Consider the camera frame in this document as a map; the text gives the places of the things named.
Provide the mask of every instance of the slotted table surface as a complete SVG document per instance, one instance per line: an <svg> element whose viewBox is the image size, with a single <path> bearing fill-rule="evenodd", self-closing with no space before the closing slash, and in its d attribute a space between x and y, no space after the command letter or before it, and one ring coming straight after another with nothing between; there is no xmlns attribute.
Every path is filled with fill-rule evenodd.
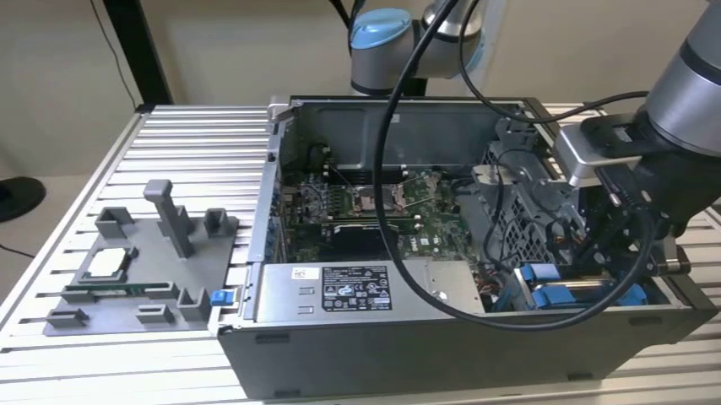
<svg viewBox="0 0 721 405"><path fill-rule="evenodd" d="M546 105L558 114L577 105ZM579 122L587 112L562 123ZM241 284L266 155L266 107L161 106L133 116L67 216L0 307L0 402L252 403L209 332L45 337L59 302L96 238L103 207L152 217L145 182L167 178L191 216L223 207L240 219L227 286ZM699 213L679 242L691 278L721 306L721 217ZM219 312L216 316L231 316ZM330 399L322 404L721 403L721 316L675 345L646 349L603 381Z"/></svg>

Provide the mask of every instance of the black cable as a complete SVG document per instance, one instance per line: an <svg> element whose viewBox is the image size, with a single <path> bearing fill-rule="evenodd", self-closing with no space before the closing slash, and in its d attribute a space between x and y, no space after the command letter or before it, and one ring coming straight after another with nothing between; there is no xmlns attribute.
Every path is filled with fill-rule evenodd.
<svg viewBox="0 0 721 405"><path fill-rule="evenodd" d="M342 24L346 26L346 30L350 30L350 17L348 12L346 11L346 7L343 6L343 2L340 0L328 1L335 8L335 12L338 13L338 17L340 17Z"/></svg>
<svg viewBox="0 0 721 405"><path fill-rule="evenodd" d="M471 20L471 14L472 10L478 7L479 0L472 0L471 7L468 8L463 23L460 25L460 38L464 37L464 31L468 26L468 21ZM562 114L558 114L557 116L550 116L546 118L529 118L526 116L518 116L515 114L511 114L506 110L503 110L501 107L494 105L494 103L486 98L486 96L479 92L475 85L472 84L471 78L468 77L468 72L464 70L464 57L463 57L463 41L458 42L458 71L460 72L460 77L463 78L464 85L467 86L468 90L471 91L472 95L475 95L475 98L483 103L483 105L490 108L497 114L501 116L505 116L506 118L510 118L511 120L525 122L527 124L547 124L550 122L557 122L559 120L566 119L569 116L574 116L577 114L581 114L583 111L593 110L602 105L615 103L621 100L630 100L630 99L641 99L645 98L649 94L647 91L631 91L629 93L621 93L617 95L611 95L610 97L606 97L605 99L599 99L597 101L593 101L590 103L586 103L583 106L574 108L573 110L566 111Z"/></svg>
<svg viewBox="0 0 721 405"><path fill-rule="evenodd" d="M315 148L327 148L328 147L328 144L327 143L323 143L323 142L314 142L311 143L310 145L307 145L307 149L306 149L306 168L308 170L311 170L314 167L312 167L312 163L311 163L311 158L312 158L312 154L314 154L314 149Z"/></svg>
<svg viewBox="0 0 721 405"><path fill-rule="evenodd" d="M503 163L501 163L501 158L510 152L522 152L525 154L530 154L534 158L538 158L537 154L529 150L529 149L525 149L525 148L510 148L510 149L506 149L503 151L503 153L501 154L501 156L498 156L498 159L495 159L495 171L498 172L498 166L501 167L505 167L509 171L515 171L509 165L505 165ZM561 218L557 214L555 214L555 211L559 210L559 207L555 208L555 209L550 209L547 208L543 203L538 200L538 197L534 193L534 184L531 184L531 180L530 178L527 179L529 181L526 182L526 184L529 184L529 199L530 201L534 203L534 205L538 207L538 209L541 209L541 211L549 216L549 218L551 219L551 222L549 222L549 224L546 225L546 236L547 236L547 246L549 246L549 250L551 251L551 254L553 256L559 259L561 256L559 256L559 249L558 247L555 246L555 243L554 243L554 240L551 239L551 236L553 236L553 225L554 224L558 224L561 226L561 228L563 229L563 238L566 240L573 240L573 231L571 231L571 226L567 222L567 220L565 218Z"/></svg>
<svg viewBox="0 0 721 405"><path fill-rule="evenodd" d="M120 68L120 60L117 57L117 52L115 51L115 48L112 47L111 39L108 38L108 34L104 32L104 26L103 22L100 21L100 15L97 14L97 9L95 7L95 1L89 0L89 6L92 7L92 13L95 14L95 20L97 21L97 25L100 26L100 31L103 32L104 37L104 43L108 44L108 48L111 48L112 57L115 58L115 67L117 68L117 74L120 76L120 81L123 82L123 87L125 88L127 96L131 99L131 102L133 103L133 110L137 106L137 102L135 101L133 93L131 92L131 88L127 86L125 76L123 76L123 69Z"/></svg>
<svg viewBox="0 0 721 405"><path fill-rule="evenodd" d="M510 267L506 266L501 260L498 260L497 258L491 256L490 249L488 249L491 238L495 232L495 228L498 227L498 221L501 220L501 213L503 211L503 178L498 170L495 171L495 173L498 175L498 187L497 187L498 193L495 196L494 215L491 216L491 223L487 227L486 236L483 237L483 243L480 244L480 248L483 250L483 255L486 256L486 259L494 264L497 270L502 270L506 273L511 273L513 270L510 269Z"/></svg>
<svg viewBox="0 0 721 405"><path fill-rule="evenodd" d="M506 323L506 322L495 321L490 318L471 315L460 311L458 308L450 305L446 305L431 294L428 294L426 289L415 282L414 276L410 274L406 268L406 264L403 263L403 257L400 256L398 246L395 245L395 242L392 240L392 232L391 232L391 229L387 223L387 218L386 218L386 207L383 205L383 182L382 182L383 154L386 150L386 140L387 140L387 133L388 133L388 128L390 128L391 120L392 120L392 114L395 112L395 108L400 101L403 82L407 80L407 78L411 77L411 73L415 69L415 65L418 61L420 60L422 54L426 51L426 48L428 47L430 41L432 40L435 33L438 32L438 27L446 20L446 17L448 16L448 13L451 12L452 7L456 4L458 4L458 0L446 0L443 2L443 5L438 9L436 17L430 23L428 28L426 29L426 32L423 33L422 38L418 41L418 45L415 46L415 49L411 52L410 58L407 59L407 62L406 62L406 66L403 67L403 70L400 72L395 85L392 87L391 95L388 97L386 111L384 111L383 118L380 120L380 125L378 128L378 141L375 144L375 150L374 150L374 155L372 155L372 193L374 193L374 200L375 200L374 201L375 215L378 217L378 228L380 231L380 235L383 237L383 242L386 243L388 256L392 259L392 264L398 268L398 273L400 274L400 277L406 281L408 288L415 292L418 297L423 301L426 301L426 303L430 306L436 308L444 314L463 321L476 323L486 327L492 327L501 330L515 331L515 332L549 331L553 329L559 329L562 327L569 327L571 325L575 325L586 321L589 318L591 318L598 313L601 313L610 305L613 305L618 301L618 299L621 299L621 297L623 297L623 294L626 293L629 287L635 283L638 276L645 271L645 262L649 257L649 254L651 251L651 245L653 245L653 236L654 236L653 217L647 213L645 206L635 207L630 211L631 215L638 221L638 225L639 225L638 228L641 230L641 235L642 235L642 240L638 245L638 254L633 262L633 265L630 266L630 271L625 274L623 279L621 280L619 283L617 283L610 293L598 302L595 302L585 310L574 313L569 317L558 319L557 321L550 321L546 323L515 324L515 323Z"/></svg>
<svg viewBox="0 0 721 405"><path fill-rule="evenodd" d="M9 247L5 246L5 245L0 245L0 249L2 249L4 251L8 251L9 253L15 253L15 254L17 254L17 255L20 255L20 256L29 257L31 259L35 258L35 256L31 255L29 253L25 253L25 252L23 252L23 251L19 251L19 250L16 250L16 249L12 249L12 248L9 248Z"/></svg>
<svg viewBox="0 0 721 405"><path fill-rule="evenodd" d="M352 6L350 6L350 19L348 19L348 55L351 53L350 40L352 39L352 27L356 24L358 13L364 6L364 0L354 0Z"/></svg>

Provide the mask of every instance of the green circuit board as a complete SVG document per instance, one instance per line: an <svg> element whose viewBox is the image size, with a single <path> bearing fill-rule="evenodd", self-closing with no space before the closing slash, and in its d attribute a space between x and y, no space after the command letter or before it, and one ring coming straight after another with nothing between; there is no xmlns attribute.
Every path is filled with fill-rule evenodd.
<svg viewBox="0 0 721 405"><path fill-rule="evenodd" d="M292 262L327 261L326 252L334 248L339 227L372 227L378 223L371 186L327 185L323 190L327 190L324 201L316 202L316 193L310 192L296 198L291 202L294 207L286 210ZM404 181L384 185L383 205L387 222L398 233L403 257L476 262L478 254L454 201L451 182L440 173L410 171ZM378 259L387 259L384 250L379 250Z"/></svg>

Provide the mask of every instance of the beige wall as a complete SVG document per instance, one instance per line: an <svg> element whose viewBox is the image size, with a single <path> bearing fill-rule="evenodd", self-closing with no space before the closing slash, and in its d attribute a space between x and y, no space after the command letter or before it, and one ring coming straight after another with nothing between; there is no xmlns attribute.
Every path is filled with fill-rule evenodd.
<svg viewBox="0 0 721 405"><path fill-rule="evenodd" d="M419 16L427 2L367 3ZM509 0L484 89L574 101L647 88L703 4ZM262 104L272 94L346 94L344 30L326 0L143 5L177 102ZM458 81L435 81L428 91L464 93ZM0 95L0 176L92 171L131 107L85 0L0 2Z"/></svg>
<svg viewBox="0 0 721 405"><path fill-rule="evenodd" d="M706 4L509 0L486 92L565 102L650 89Z"/></svg>

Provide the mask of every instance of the dark floor object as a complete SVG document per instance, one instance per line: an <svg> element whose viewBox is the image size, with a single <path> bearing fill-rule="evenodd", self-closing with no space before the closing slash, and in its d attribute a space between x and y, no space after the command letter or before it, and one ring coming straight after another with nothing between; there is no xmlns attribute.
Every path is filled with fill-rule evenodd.
<svg viewBox="0 0 721 405"><path fill-rule="evenodd" d="M32 177L13 177L0 181L0 222L32 211L45 198L45 186Z"/></svg>

